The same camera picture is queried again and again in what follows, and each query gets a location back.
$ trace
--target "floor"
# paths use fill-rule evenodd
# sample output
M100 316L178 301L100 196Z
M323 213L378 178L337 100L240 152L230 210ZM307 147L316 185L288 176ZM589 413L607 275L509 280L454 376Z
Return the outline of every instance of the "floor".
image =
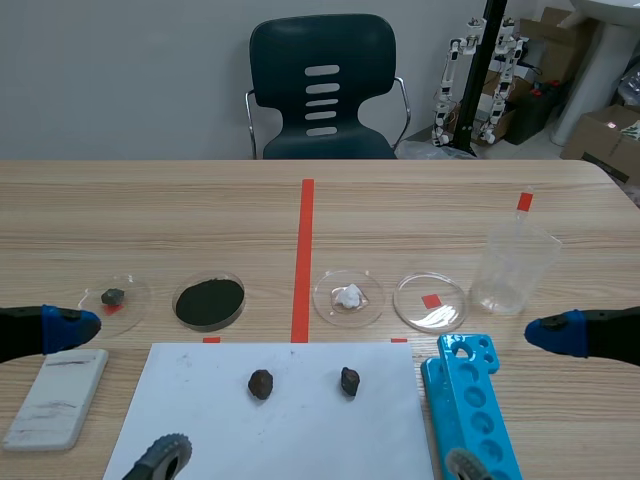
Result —
M520 145L512 145L500 140L495 145L488 147L474 145L473 149L479 157L494 160L560 160L562 147L551 143L552 127L553 124L548 125L544 130Z

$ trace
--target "chair backrest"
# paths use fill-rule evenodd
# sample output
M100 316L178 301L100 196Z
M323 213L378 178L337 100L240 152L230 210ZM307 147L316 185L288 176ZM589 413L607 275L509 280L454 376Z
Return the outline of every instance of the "chair backrest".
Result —
M271 20L253 31L249 50L256 102L282 113L283 132L310 128L305 115L315 112L336 116L314 120L314 128L359 123L362 102L393 86L395 36L375 15ZM317 74L327 70L335 73ZM323 84L330 86L315 87Z

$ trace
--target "white paper sheet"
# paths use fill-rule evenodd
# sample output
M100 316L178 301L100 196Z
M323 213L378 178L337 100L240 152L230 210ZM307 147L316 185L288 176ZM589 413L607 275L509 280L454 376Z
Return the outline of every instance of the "white paper sheet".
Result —
M360 374L353 399L342 367ZM264 402L247 388L261 368ZM178 480L434 478L406 343L155 344L104 478L169 433L193 444Z

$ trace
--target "black chair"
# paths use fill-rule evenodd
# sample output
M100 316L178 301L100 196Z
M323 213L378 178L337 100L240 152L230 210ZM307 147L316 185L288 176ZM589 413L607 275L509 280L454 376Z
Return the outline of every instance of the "black chair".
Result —
M245 101L253 158L257 158L249 97L282 113L282 131L263 158L396 158L411 109L395 77L396 40L375 15L317 15L271 20L256 27L249 45L253 90ZM358 121L365 100L388 93L397 81L407 111L398 141Z

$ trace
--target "wooden table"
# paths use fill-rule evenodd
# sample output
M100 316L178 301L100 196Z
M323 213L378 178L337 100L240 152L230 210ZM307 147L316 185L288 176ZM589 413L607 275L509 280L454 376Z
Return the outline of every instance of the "wooden table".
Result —
M535 186L531 219L562 240L560 260L524 313L473 308L461 331L494 339L502 368L493 383L524 478L640 475L640 369L548 354L523 338L537 317L638 304L640 214L598 168L578 161L21 161L0 162L0 305L75 307L84 288L127 272L151 285L153 304L129 332L90 344L110 358L77 445L1 452L0 477L102 478L150 345L202 340L171 308L176 287L199 271L234 272L247 288L246 310L219 332L222 341L289 341L303 178L316 180L312 282L329 269L369 269L387 294L382 317L361 329L340 329L312 311L311 341L406 337L416 366L436 354L436 338L396 316L396 283L428 270L466 290L488 228L512 214L527 184ZM41 362L0 365L0 435ZM428 411L424 393L422 400Z

